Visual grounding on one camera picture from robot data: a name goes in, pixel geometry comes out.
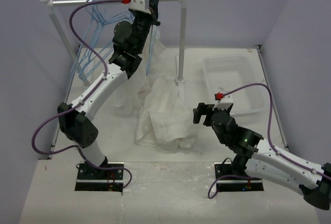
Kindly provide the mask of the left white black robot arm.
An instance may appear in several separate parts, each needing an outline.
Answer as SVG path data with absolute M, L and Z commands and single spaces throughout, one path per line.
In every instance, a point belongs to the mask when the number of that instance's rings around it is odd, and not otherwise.
M 111 94 L 137 71 L 150 29 L 160 25 L 159 0 L 123 1 L 128 4 L 134 19 L 116 24 L 113 53 L 102 74 L 82 96 L 70 104 L 63 102 L 57 108 L 61 132 L 78 146 L 79 153 L 90 166 L 89 173 L 96 179 L 106 176 L 108 160 L 96 141 L 98 129 L 92 121 Z

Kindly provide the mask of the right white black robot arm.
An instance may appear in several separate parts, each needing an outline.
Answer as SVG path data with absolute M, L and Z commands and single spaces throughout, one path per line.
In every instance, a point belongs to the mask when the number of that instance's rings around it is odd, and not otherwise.
M 239 126 L 230 115 L 232 106 L 198 104 L 193 123 L 205 116 L 204 126 L 211 127 L 217 139 L 232 152 L 231 177 L 260 178 L 286 187 L 310 205 L 330 209 L 330 163 L 307 161 L 270 143 L 261 134 Z

